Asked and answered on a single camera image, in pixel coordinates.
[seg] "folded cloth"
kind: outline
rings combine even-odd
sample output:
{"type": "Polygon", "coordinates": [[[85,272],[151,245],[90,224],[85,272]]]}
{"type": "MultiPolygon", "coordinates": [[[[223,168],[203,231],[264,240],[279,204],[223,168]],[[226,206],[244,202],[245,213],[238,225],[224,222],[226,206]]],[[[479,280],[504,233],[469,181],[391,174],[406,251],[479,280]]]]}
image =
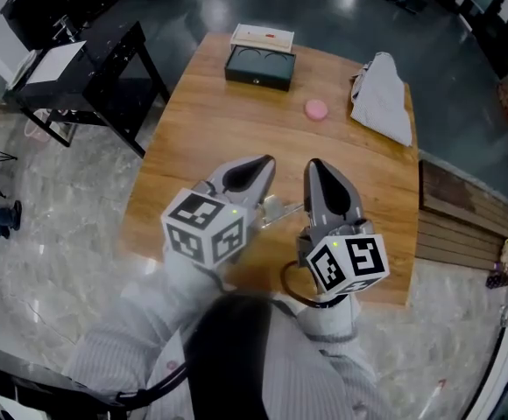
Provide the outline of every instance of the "folded cloth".
{"type": "Polygon", "coordinates": [[[379,52],[356,76],[351,89],[351,118],[404,146],[412,144],[410,117],[404,109],[404,83],[394,59],[379,52]]]}

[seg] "person's arm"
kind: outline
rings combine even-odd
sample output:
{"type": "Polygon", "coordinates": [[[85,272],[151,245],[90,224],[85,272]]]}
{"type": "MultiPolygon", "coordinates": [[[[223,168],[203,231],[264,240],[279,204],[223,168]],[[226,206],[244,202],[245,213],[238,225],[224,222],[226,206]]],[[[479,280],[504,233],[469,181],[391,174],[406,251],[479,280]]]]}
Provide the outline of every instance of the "person's arm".
{"type": "Polygon", "coordinates": [[[375,386],[375,373],[356,343],[355,319],[359,312],[359,303],[349,296],[332,308],[306,308],[298,320],[306,336],[342,377],[357,418],[393,418],[392,410],[375,386]]]}
{"type": "Polygon", "coordinates": [[[81,337],[64,375],[101,392],[144,389],[166,342],[220,294],[219,285],[166,250],[163,269],[130,283],[81,337]]]}

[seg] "black shoe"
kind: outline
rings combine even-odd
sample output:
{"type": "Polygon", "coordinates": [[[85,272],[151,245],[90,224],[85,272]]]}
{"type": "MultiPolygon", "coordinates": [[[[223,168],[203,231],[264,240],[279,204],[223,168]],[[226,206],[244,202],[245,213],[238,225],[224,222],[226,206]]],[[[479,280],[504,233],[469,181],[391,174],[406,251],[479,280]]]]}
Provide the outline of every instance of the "black shoe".
{"type": "Polygon", "coordinates": [[[20,229],[20,219],[23,215],[23,205],[20,200],[15,200],[15,205],[12,209],[15,211],[15,223],[11,226],[11,228],[18,231],[20,229]]]}

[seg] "gray sweater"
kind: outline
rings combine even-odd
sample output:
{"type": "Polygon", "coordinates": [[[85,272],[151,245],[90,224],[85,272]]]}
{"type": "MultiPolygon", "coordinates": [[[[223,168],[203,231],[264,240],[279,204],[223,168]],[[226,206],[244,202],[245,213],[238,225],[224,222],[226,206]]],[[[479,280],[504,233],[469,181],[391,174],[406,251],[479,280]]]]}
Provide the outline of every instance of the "gray sweater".
{"type": "MultiPolygon", "coordinates": [[[[215,274],[166,252],[164,268],[130,283],[104,319],[79,340],[64,374],[104,393],[154,385],[184,361],[183,344],[221,290],[215,274]]],[[[262,389],[268,418],[393,418],[356,344],[355,297],[325,310],[279,298],[297,319],[272,308],[262,389]]],[[[187,381],[131,418],[193,420],[187,381]]]]}

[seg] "black and white pattern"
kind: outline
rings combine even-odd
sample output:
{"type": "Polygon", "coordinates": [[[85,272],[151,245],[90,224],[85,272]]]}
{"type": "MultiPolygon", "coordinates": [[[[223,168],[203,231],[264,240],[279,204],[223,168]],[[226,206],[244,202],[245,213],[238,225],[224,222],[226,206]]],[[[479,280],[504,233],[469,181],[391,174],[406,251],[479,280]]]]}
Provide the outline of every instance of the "black and white pattern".
{"type": "Polygon", "coordinates": [[[243,246],[243,219],[236,220],[218,234],[213,235],[213,261],[219,262],[243,246]]]}
{"type": "Polygon", "coordinates": [[[363,280],[362,282],[353,282],[352,284],[350,284],[349,286],[347,286],[345,289],[342,290],[342,294],[344,292],[347,293],[347,292],[362,291],[365,288],[368,288],[369,286],[371,286],[372,284],[377,282],[378,280],[380,280],[380,277],[379,278],[371,278],[369,280],[363,280]]]}
{"type": "Polygon", "coordinates": [[[357,277],[385,272],[374,238],[348,238],[345,245],[357,277]]]}
{"type": "Polygon", "coordinates": [[[205,263],[203,257],[203,247],[201,246],[201,238],[194,234],[190,234],[186,230],[166,224],[166,230],[172,249],[187,258],[191,258],[198,263],[205,263]]]}
{"type": "Polygon", "coordinates": [[[221,202],[190,193],[168,217],[184,222],[188,226],[205,230],[223,207],[225,205],[221,202]]]}
{"type": "Polygon", "coordinates": [[[345,275],[326,244],[310,259],[310,262],[326,291],[345,281],[345,275]]]}

